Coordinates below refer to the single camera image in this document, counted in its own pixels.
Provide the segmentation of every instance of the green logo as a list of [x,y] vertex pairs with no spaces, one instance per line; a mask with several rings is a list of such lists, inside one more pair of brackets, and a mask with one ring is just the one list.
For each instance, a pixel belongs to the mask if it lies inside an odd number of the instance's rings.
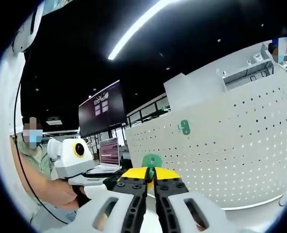
[[190,126],[187,120],[182,120],[180,125],[178,125],[179,132],[182,131],[184,135],[189,135],[191,133]]

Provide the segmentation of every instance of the laptop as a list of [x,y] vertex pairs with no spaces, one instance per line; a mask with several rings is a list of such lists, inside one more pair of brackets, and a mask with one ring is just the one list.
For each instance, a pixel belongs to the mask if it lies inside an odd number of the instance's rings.
[[100,164],[87,174],[114,173],[120,170],[118,138],[113,137],[100,142]]

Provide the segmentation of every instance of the light strip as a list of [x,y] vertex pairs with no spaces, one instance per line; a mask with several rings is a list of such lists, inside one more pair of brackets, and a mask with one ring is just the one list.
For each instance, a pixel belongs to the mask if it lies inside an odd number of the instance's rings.
[[157,12],[162,10],[168,4],[175,2],[177,0],[160,0],[157,4],[151,7],[143,16],[141,16],[125,33],[125,35],[119,40],[119,42],[115,45],[111,54],[109,55],[109,60],[114,60],[118,53],[122,50],[122,48],[126,45],[129,39]]

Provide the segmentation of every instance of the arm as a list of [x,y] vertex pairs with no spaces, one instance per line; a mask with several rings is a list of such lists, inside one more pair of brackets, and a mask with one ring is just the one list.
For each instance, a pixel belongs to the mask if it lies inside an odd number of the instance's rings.
[[12,139],[10,141],[15,166],[22,186],[26,192],[29,194],[32,193],[23,174],[23,170],[26,174],[29,184],[39,199],[63,209],[78,209],[78,203],[76,201],[77,195],[74,193],[72,186],[61,179],[54,181],[48,180],[46,176],[36,171],[23,156],[20,156],[17,153],[15,143]]

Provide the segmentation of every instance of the yellow ring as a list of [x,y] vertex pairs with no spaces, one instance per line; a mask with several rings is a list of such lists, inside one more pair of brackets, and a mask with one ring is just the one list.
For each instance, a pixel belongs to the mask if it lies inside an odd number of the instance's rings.
[[82,157],[84,156],[84,154],[83,154],[83,155],[79,155],[79,154],[76,152],[76,149],[75,149],[76,145],[77,145],[77,143],[75,143],[75,144],[73,145],[73,152],[74,152],[74,154],[75,154],[77,157],[82,158]]

